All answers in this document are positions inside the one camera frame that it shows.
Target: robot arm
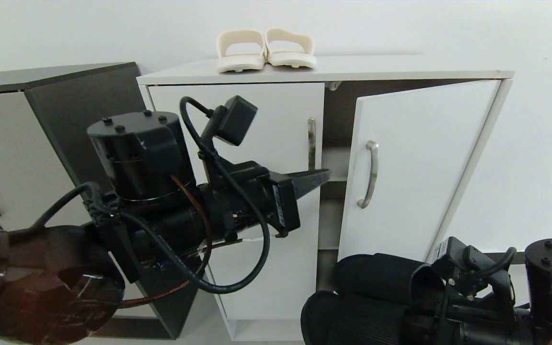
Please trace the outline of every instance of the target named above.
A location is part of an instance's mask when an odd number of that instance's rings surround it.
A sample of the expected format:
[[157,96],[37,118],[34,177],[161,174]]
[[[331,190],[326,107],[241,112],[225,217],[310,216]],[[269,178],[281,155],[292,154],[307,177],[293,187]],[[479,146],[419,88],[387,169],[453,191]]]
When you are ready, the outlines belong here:
[[[187,104],[209,118],[201,136]],[[220,157],[213,138],[239,146],[256,111],[239,96],[213,110],[182,98],[180,115],[208,177],[201,185],[177,115],[129,113],[90,126],[88,135],[114,192],[101,195],[95,183],[81,184],[29,229],[0,231],[0,337],[64,345],[98,330],[125,303],[124,282],[108,252],[129,282],[140,278],[142,268],[162,264],[175,266],[210,293],[235,292],[252,282],[267,259],[268,224],[276,237],[287,237],[300,226],[297,199],[329,180],[328,170],[280,174],[254,161],[233,164]],[[85,201],[91,223],[45,228],[57,210],[83,193],[91,195]],[[237,234],[257,224],[263,251],[252,272],[229,286],[203,280],[212,247],[240,242]],[[188,259],[200,253],[204,264],[193,272]]]

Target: cabinet shelf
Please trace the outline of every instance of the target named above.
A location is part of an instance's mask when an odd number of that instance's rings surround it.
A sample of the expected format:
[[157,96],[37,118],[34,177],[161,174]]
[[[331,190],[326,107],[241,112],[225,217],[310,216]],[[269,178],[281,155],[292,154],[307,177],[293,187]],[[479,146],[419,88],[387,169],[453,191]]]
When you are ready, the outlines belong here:
[[351,148],[331,146],[322,149],[322,167],[331,170],[331,182],[345,182],[348,175],[348,161]]

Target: pair of slippers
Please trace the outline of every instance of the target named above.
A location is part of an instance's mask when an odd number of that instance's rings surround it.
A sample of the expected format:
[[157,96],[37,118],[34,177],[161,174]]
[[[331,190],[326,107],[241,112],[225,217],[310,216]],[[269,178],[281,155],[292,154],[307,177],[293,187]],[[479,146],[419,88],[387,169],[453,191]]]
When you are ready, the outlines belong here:
[[[270,44],[275,41],[293,42],[302,51],[273,50]],[[230,46],[238,43],[258,44],[260,51],[228,54]],[[314,42],[306,35],[291,33],[285,29],[272,28],[265,35],[256,30],[233,30],[221,33],[217,38],[217,70],[242,72],[245,69],[262,69],[265,62],[272,66],[316,67]]]

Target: open cabinet door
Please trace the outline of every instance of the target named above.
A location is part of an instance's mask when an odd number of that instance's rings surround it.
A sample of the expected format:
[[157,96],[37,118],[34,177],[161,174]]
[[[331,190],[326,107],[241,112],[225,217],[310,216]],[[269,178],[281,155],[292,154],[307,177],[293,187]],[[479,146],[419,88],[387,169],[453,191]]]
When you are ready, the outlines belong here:
[[357,99],[339,260],[359,253],[425,260],[499,83]]

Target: gray cabinet door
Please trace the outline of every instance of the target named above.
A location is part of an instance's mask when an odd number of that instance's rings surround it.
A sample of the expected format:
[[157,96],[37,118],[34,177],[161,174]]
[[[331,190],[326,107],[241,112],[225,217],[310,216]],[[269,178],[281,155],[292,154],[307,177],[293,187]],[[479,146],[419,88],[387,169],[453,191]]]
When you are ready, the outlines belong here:
[[[5,230],[31,225],[74,188],[22,92],[0,94],[0,224]],[[80,198],[48,223],[89,221]]]

